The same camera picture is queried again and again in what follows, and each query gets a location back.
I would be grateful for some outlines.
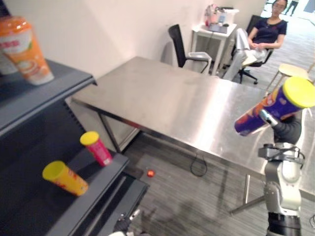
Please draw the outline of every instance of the white pants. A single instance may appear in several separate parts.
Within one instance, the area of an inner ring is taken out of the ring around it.
[[[233,80],[234,76],[242,67],[242,62],[247,58],[245,54],[245,50],[250,51],[252,55],[257,59],[256,62],[263,61],[267,55],[267,50],[264,49],[262,51],[251,50],[248,44],[248,34],[243,29],[236,30],[236,53],[234,54],[232,64],[230,65],[229,69],[223,76],[225,80]]]

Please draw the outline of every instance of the black t-shirt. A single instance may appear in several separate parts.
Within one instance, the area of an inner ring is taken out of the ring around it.
[[[256,37],[252,40],[254,43],[274,43],[279,34],[286,34],[287,23],[281,20],[279,23],[270,25],[268,18],[258,21],[255,27],[258,29]]]

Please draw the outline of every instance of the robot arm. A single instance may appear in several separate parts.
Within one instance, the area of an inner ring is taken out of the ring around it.
[[[301,194],[299,184],[304,156],[295,146],[301,122],[293,116],[280,122],[266,110],[260,117],[274,130],[275,144],[265,144],[258,156],[268,160],[265,167],[265,201],[269,212],[268,236],[300,236]]]

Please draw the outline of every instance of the small white table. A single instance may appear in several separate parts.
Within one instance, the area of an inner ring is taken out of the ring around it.
[[[205,26],[204,23],[199,24],[199,25],[192,28],[193,38],[192,38],[192,44],[191,44],[191,52],[196,51],[197,37],[198,36],[203,36],[203,37],[214,38],[214,39],[220,40],[220,45],[219,45],[219,49],[217,52],[216,61],[215,61],[215,64],[214,64],[214,67],[212,70],[212,75],[217,74],[217,69],[218,69],[218,66],[219,66],[219,63],[220,63],[220,60],[222,57],[222,52],[223,52],[223,48],[224,48],[226,39],[229,38],[229,36],[235,30],[236,26],[237,26],[236,24],[229,25],[229,27],[227,28],[227,33],[218,33],[218,32],[209,31],[208,27]]]

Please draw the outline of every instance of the black office chair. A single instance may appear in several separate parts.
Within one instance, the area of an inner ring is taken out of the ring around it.
[[[206,52],[190,52],[188,57],[185,55],[184,44],[182,39],[181,30],[179,24],[173,25],[168,29],[169,36],[173,39],[177,63],[179,67],[183,67],[186,60],[204,61],[206,66],[202,69],[201,73],[211,64],[211,57]]]
[[[250,21],[250,23],[249,23],[249,25],[247,26],[247,29],[246,29],[246,32],[247,32],[248,34],[250,34],[250,32],[251,32],[251,30],[254,28],[255,24],[256,24],[261,18],[262,18],[261,16],[252,15],[251,21]],[[248,66],[250,66],[250,67],[261,67],[263,64],[265,64],[265,63],[268,61],[268,59],[269,59],[269,57],[272,55],[273,51],[274,51],[273,49],[267,49],[268,54],[267,54],[267,57],[266,57],[265,61],[254,62],[254,63],[252,63],[252,64],[250,64],[250,65],[248,65]],[[242,81],[243,81],[243,75],[246,75],[246,76],[248,76],[248,77],[254,79],[254,80],[255,80],[255,81],[254,81],[254,85],[258,84],[258,79],[257,79],[255,76],[251,75],[249,72],[245,71],[245,67],[242,68],[241,70],[239,70],[238,74],[240,75],[240,84],[241,84]]]

